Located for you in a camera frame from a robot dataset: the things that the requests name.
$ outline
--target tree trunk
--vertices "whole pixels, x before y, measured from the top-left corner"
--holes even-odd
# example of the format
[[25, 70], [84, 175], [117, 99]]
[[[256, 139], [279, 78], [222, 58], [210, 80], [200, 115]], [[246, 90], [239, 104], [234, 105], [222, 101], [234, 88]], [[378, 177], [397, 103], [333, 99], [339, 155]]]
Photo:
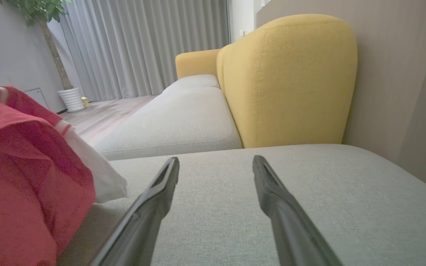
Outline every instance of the tree trunk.
[[39, 25], [44, 33], [45, 40], [47, 41], [47, 45], [49, 46], [50, 53], [54, 58], [55, 65], [57, 66], [57, 71], [59, 72], [60, 79], [62, 81], [62, 86], [64, 89], [73, 89], [73, 86], [68, 79], [67, 73], [64, 68], [64, 64], [62, 64], [62, 60], [60, 59], [59, 52], [57, 51], [57, 47], [55, 47], [54, 39], [52, 38], [52, 34], [50, 33], [49, 27], [47, 26], [47, 22], [44, 20], [39, 20]]

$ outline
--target grey sofa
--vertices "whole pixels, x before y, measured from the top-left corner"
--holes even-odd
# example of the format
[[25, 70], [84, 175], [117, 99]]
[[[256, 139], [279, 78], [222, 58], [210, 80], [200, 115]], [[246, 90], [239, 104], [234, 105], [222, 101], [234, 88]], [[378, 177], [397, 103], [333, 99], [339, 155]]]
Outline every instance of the grey sofa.
[[95, 149], [108, 160], [242, 148], [226, 99], [213, 75], [167, 87]]
[[[337, 144], [178, 155], [179, 183], [153, 266], [278, 265], [252, 160], [263, 155], [345, 266], [426, 266], [426, 184], [369, 151]], [[129, 198], [94, 204], [59, 265], [83, 265], [169, 156], [112, 161]]]

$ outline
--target white plant pot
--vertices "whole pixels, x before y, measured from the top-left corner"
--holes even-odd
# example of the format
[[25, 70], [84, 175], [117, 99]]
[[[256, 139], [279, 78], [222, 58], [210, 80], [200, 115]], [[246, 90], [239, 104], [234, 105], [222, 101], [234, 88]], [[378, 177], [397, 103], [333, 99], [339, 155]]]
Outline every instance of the white plant pot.
[[81, 101], [80, 90], [78, 88], [59, 91], [59, 95], [67, 107], [67, 112], [72, 113], [85, 109], [83, 101]]

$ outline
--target sofa armrest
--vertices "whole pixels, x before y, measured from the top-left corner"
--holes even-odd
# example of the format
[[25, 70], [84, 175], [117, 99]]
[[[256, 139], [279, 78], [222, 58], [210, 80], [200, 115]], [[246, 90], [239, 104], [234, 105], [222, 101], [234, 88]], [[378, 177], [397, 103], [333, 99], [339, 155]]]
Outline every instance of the sofa armrest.
[[175, 58], [177, 77], [212, 74], [216, 76], [216, 56], [221, 49], [185, 52]]

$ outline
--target yellow cushion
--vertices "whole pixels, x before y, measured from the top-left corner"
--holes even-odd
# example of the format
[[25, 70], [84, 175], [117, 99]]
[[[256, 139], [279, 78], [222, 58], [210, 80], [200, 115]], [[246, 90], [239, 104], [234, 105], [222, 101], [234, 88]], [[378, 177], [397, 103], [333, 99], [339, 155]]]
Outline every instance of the yellow cushion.
[[223, 74], [223, 62], [224, 62], [224, 54], [226, 53], [226, 50], [228, 50], [231, 47], [232, 44], [228, 44], [227, 46], [223, 47], [218, 55], [216, 56], [216, 74], [218, 78], [218, 83], [220, 84], [220, 88], [224, 93], [224, 74]]
[[177, 77], [212, 74], [216, 76], [216, 56], [220, 49], [185, 52], [175, 58]]
[[244, 148], [342, 142], [357, 67], [355, 35], [343, 20], [282, 17], [223, 57], [224, 92]]

